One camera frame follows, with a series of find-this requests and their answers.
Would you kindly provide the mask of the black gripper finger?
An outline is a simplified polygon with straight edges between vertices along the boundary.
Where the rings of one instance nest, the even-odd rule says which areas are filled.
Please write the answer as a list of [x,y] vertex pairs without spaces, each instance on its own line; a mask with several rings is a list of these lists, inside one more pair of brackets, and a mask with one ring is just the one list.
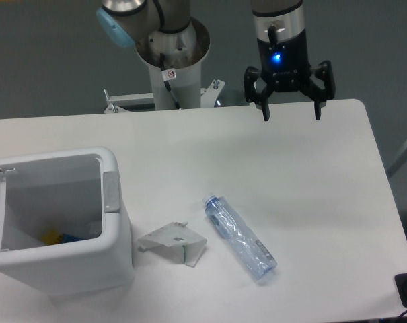
[[255,84],[260,78],[261,72],[261,70],[252,66],[246,68],[244,73],[244,94],[245,100],[248,103],[253,102],[255,105],[261,107],[264,121],[269,121],[270,108],[268,105],[268,99],[274,92],[274,87],[271,84],[267,84],[261,92],[257,91]]
[[[318,87],[311,80],[312,75],[323,82],[323,88]],[[315,119],[321,120],[322,108],[328,100],[333,100],[335,96],[335,80],[331,61],[322,61],[318,66],[309,68],[308,76],[302,85],[302,94],[313,101]]]

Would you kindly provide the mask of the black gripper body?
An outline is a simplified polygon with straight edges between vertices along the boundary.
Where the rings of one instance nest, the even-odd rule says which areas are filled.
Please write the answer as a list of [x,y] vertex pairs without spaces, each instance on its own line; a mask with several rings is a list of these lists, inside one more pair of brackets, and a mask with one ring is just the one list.
[[254,13],[263,90],[308,93],[312,84],[304,13]]

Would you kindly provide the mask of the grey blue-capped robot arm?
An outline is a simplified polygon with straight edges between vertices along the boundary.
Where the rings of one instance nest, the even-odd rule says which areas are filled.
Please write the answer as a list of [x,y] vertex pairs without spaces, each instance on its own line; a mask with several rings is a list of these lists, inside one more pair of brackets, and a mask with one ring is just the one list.
[[[260,67],[247,67],[244,96],[270,118],[275,92],[301,92],[314,102],[315,118],[334,98],[330,61],[308,60],[302,1],[252,1]],[[209,32],[190,13],[189,1],[103,1],[97,19],[119,47],[135,47],[147,65],[157,110],[201,108],[201,65]]]

